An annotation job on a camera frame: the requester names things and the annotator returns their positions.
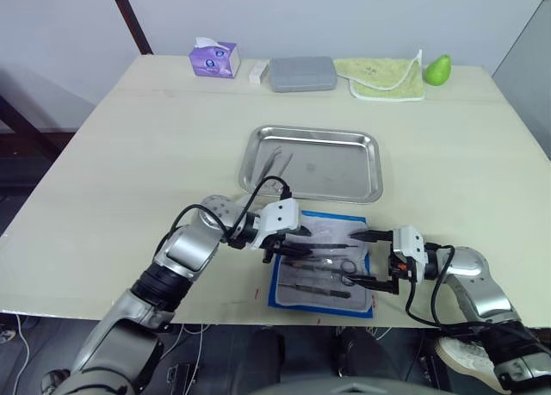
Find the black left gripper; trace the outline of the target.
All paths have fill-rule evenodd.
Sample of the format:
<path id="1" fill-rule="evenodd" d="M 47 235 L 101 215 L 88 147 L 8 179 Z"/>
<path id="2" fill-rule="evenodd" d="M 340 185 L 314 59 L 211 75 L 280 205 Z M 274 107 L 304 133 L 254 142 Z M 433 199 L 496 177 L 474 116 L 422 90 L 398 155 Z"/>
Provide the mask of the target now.
<path id="1" fill-rule="evenodd" d="M 313 248 L 310 244 L 304 243 L 285 243 L 287 230 L 278 231 L 275 234 L 268 235 L 262 241 L 263 263 L 270 264 L 275 255 L 302 258 L 310 256 L 313 253 Z M 312 232 L 301 225 L 296 231 L 296 236 L 311 237 Z"/>

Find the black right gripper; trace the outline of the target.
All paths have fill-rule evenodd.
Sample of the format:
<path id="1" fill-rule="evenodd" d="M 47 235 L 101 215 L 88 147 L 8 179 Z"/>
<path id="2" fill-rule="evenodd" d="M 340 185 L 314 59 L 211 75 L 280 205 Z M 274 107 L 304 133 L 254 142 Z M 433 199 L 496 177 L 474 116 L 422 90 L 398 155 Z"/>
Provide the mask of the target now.
<path id="1" fill-rule="evenodd" d="M 368 290 L 399 294 L 399 280 L 418 282 L 418 232 L 415 228 L 392 231 L 354 231 L 349 238 L 364 243 L 389 242 L 388 274 L 391 280 L 378 281 L 373 276 L 350 275 L 349 280 Z"/>

